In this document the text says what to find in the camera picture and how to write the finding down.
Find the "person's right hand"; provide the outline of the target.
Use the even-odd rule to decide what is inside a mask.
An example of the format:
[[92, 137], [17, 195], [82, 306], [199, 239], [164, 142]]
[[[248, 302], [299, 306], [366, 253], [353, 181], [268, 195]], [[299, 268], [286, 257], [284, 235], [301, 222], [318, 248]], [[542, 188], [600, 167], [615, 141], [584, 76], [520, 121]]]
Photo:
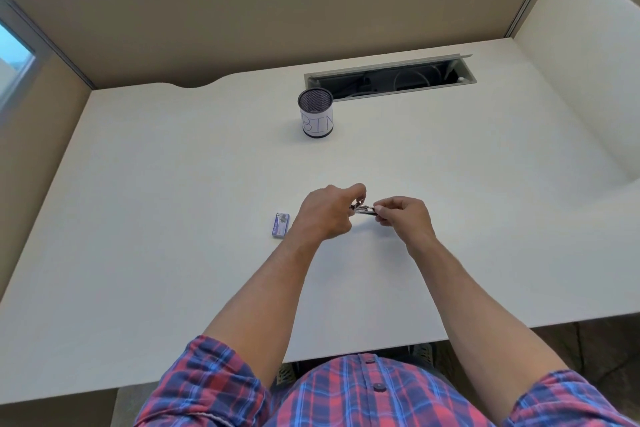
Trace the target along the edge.
[[375, 211], [378, 214], [376, 220], [383, 226], [392, 227], [408, 247], [420, 247], [436, 241], [429, 211], [420, 199], [405, 196], [404, 209], [379, 207]]

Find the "person's left hand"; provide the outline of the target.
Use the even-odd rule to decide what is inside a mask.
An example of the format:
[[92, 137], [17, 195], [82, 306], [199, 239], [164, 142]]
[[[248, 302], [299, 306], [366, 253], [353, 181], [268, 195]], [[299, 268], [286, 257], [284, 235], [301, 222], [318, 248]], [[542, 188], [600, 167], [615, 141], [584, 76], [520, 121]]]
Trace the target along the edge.
[[301, 243], [319, 245], [348, 233], [354, 213], [352, 202], [342, 197], [342, 189], [329, 185], [312, 191], [303, 200], [289, 234]]

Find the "person's left forearm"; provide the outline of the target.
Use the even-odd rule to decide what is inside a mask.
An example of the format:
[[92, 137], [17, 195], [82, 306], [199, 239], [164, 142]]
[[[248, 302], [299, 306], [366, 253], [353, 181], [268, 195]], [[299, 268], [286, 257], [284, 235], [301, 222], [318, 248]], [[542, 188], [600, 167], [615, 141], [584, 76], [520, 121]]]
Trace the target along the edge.
[[204, 330], [233, 349], [265, 387], [284, 361], [301, 291], [324, 240], [321, 227], [292, 227]]

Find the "person's right forearm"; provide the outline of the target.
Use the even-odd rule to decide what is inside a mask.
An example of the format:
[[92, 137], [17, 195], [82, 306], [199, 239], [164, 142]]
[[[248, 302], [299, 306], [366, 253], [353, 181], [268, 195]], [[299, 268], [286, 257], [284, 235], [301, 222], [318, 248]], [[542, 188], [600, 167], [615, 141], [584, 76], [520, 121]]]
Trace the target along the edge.
[[494, 300], [433, 234], [403, 238], [433, 298], [449, 342], [473, 388], [498, 423], [549, 373], [560, 356]]

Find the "black mesh pen cup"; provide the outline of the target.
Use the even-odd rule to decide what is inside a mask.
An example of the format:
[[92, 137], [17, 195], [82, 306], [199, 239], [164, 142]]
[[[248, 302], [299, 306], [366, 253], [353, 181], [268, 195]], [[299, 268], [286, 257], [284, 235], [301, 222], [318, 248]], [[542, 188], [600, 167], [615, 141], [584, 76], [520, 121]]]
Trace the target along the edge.
[[333, 95], [323, 88], [311, 88], [298, 97], [303, 133], [321, 139], [333, 131]]

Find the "beige desk partition panel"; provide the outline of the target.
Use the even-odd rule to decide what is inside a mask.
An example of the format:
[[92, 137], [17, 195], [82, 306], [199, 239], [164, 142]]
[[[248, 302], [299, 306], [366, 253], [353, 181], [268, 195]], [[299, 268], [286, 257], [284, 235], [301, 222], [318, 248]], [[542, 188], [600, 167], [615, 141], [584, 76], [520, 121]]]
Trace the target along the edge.
[[524, 0], [10, 0], [98, 89], [505, 36]]

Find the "red blue plaid shirt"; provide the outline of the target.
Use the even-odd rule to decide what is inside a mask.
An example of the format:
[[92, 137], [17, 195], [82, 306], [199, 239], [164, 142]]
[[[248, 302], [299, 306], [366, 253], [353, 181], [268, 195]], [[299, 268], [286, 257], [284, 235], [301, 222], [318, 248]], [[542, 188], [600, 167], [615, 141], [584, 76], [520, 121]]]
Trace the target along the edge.
[[276, 401], [239, 354], [257, 345], [255, 329], [213, 332], [188, 345], [135, 427], [493, 427], [435, 375], [362, 355], [330, 360]]

